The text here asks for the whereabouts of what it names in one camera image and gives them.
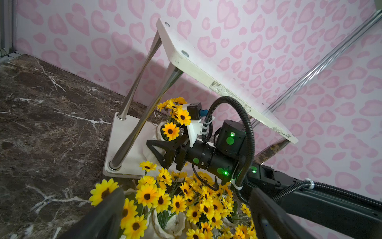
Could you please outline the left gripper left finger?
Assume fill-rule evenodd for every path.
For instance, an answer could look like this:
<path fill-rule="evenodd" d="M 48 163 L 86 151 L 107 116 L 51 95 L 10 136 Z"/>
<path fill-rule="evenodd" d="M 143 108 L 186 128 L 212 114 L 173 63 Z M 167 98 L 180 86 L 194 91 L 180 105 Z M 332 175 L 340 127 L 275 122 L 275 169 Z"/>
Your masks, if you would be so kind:
<path fill-rule="evenodd" d="M 60 236 L 61 239 L 119 239 L 125 201 L 121 188 L 94 207 L 80 221 Z"/>

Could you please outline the sunflower pot top second-left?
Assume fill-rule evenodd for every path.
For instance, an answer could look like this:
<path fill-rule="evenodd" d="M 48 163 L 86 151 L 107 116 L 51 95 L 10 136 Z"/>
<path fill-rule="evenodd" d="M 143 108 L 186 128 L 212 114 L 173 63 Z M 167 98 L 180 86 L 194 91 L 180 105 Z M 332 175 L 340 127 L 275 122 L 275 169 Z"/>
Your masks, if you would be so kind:
<path fill-rule="evenodd" d="M 217 184 L 207 173 L 180 173 L 173 197 L 173 214 L 185 214 L 187 239 L 256 239 L 249 206 L 234 200 L 228 185 Z"/>

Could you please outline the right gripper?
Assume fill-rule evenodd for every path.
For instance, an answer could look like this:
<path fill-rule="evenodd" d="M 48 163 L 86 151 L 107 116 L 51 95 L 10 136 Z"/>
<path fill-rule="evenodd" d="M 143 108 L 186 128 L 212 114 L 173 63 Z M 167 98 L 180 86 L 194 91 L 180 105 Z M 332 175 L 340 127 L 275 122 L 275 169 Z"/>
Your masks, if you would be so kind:
<path fill-rule="evenodd" d="M 186 162 L 189 162 L 191 165 L 213 174 L 222 182 L 228 182 L 238 166 L 238 160 L 200 140 L 196 141 L 193 147 L 190 147 L 189 143 L 181 146 L 180 142 L 152 139 L 147 140 L 146 145 L 164 169 L 169 169 L 173 164 L 178 148 L 180 148 L 176 155 L 176 169 L 178 171 L 183 169 Z"/>

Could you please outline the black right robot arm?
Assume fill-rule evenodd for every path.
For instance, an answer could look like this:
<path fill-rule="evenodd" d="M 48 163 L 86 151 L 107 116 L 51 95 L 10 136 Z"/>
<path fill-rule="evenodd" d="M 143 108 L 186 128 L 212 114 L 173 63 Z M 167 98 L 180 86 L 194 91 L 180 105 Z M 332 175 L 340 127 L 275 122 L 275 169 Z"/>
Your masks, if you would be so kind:
<path fill-rule="evenodd" d="M 298 180 L 262 163 L 286 145 L 286 140 L 255 153 L 255 138 L 245 108 L 233 97 L 218 98 L 209 110 L 192 107 L 203 121 L 201 140 L 190 129 L 173 141 L 150 139 L 147 146 L 162 167 L 187 162 L 216 182 L 230 183 L 238 199 L 250 207 L 259 238 L 308 239 L 311 234 L 293 220 L 307 219 L 354 239 L 382 236 L 382 203 L 363 195 L 310 179 Z"/>

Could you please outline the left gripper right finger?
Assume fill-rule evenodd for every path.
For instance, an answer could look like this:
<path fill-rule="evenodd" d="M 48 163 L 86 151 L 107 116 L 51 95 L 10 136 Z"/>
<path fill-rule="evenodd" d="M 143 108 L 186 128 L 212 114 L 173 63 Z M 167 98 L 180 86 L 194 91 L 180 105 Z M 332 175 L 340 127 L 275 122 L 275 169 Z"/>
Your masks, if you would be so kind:
<path fill-rule="evenodd" d="M 257 238 L 259 239 L 313 239 L 314 237 L 262 190 L 255 188 L 250 196 Z"/>

